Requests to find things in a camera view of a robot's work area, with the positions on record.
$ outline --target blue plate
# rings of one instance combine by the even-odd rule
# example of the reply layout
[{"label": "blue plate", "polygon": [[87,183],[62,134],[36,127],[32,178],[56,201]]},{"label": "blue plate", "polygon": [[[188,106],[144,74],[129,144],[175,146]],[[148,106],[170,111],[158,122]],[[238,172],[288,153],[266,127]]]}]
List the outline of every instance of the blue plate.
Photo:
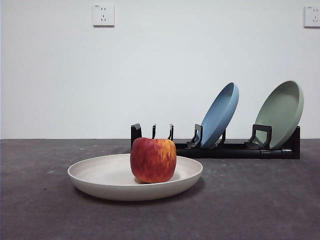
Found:
[{"label": "blue plate", "polygon": [[[236,111],[238,100],[239,89],[235,83],[231,82],[222,89],[202,121],[201,148],[209,149],[215,145],[230,123]],[[195,142],[199,141],[199,138],[200,134],[198,133]]]}]

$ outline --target gray floor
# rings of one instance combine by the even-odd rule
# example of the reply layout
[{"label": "gray floor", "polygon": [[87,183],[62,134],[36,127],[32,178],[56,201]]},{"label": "gray floor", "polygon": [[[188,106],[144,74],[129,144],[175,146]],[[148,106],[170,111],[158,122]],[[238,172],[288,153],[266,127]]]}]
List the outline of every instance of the gray floor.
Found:
[{"label": "gray floor", "polygon": [[199,159],[189,190],[144,202],[91,197],[69,181],[80,160],[129,140],[2,140],[2,240],[319,240],[320,139],[300,160]]}]

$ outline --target plate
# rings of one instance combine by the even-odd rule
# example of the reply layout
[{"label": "plate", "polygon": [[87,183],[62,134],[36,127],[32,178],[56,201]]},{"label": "plate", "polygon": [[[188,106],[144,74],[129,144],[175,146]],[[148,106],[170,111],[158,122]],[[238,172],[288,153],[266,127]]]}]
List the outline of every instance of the plate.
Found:
[{"label": "plate", "polygon": [[[262,105],[255,124],[272,126],[270,149],[279,149],[294,133],[304,109],[304,94],[295,81],[280,84]],[[267,134],[257,131],[256,144],[266,141]]]},{"label": "plate", "polygon": [[[226,85],[215,98],[201,124],[203,126],[201,148],[208,149],[215,145],[230,123],[238,100],[239,89],[233,82]],[[198,133],[195,142],[199,140],[199,135]]]},{"label": "plate", "polygon": [[177,156],[173,177],[166,182],[142,183],[131,172],[130,154],[99,156],[71,165],[68,175],[82,192],[117,201],[143,201],[169,197],[192,187],[203,166],[196,160]]}]

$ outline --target black dish rack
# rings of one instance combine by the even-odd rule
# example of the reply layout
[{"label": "black dish rack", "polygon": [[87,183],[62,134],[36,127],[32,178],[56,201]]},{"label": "black dish rack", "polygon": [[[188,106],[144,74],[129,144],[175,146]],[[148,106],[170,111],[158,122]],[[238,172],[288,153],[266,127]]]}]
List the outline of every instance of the black dish rack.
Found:
[{"label": "black dish rack", "polygon": [[[262,144],[253,143],[256,131],[266,132],[266,140]],[[156,125],[152,127],[152,138],[156,136]],[[131,147],[137,138],[142,137],[139,123],[131,125]],[[194,136],[191,141],[176,143],[174,141],[174,126],[170,124],[168,139],[175,142],[176,154],[194,159],[300,159],[300,127],[297,126],[291,137],[279,149],[270,149],[272,127],[254,124],[252,136],[244,143],[226,143],[226,131],[222,139],[213,148],[203,149],[200,143],[203,137],[203,126],[195,124]]]}]

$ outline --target plate rim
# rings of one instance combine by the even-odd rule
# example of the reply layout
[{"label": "plate rim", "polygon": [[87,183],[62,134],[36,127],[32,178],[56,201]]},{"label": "plate rim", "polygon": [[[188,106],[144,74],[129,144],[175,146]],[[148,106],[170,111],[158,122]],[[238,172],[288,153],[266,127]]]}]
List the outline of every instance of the plate rim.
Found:
[{"label": "plate rim", "polygon": [[138,184],[138,185],[133,185],[133,184],[101,184],[101,183],[97,183],[97,182],[90,182],[90,181],[84,181],[84,180],[81,180],[79,179],[78,177],[75,177],[74,175],[72,175],[70,173],[70,169],[77,165],[77,164],[80,164],[82,162],[85,162],[85,161],[89,161],[89,160],[93,160],[93,159],[99,159],[99,158],[103,158],[103,157],[109,157],[109,156],[121,156],[121,155],[131,155],[131,153],[122,153],[122,154],[111,154],[111,155],[103,155],[103,156],[95,156],[95,157],[91,157],[91,158],[87,158],[87,159],[84,159],[84,160],[81,160],[81,161],[78,161],[74,164],[72,164],[71,166],[68,167],[67,169],[67,173],[69,175],[70,178],[72,179],[75,179],[77,181],[80,181],[82,183],[86,183],[86,184],[91,184],[91,185],[99,185],[99,186],[105,186],[105,187],[136,187],[136,188],[147,188],[147,187],[150,187],[150,186],[157,186],[157,185],[164,185],[164,184],[172,184],[172,183],[176,183],[176,182],[181,182],[181,181],[185,181],[185,180],[188,180],[188,179],[191,179],[191,178],[194,178],[198,175],[200,175],[203,170],[204,170],[204,166],[192,159],[192,158],[189,158],[189,157],[184,157],[184,156],[177,156],[179,158],[183,158],[183,159],[188,159],[188,160],[192,160],[193,162],[196,162],[197,164],[199,164],[201,166],[201,169],[200,171],[198,171],[196,174],[193,174],[192,176],[189,176],[189,177],[186,177],[186,178],[183,178],[183,179],[177,179],[177,180],[173,180],[173,181],[163,181],[163,182],[156,182],[156,183],[145,183],[145,184]]}]

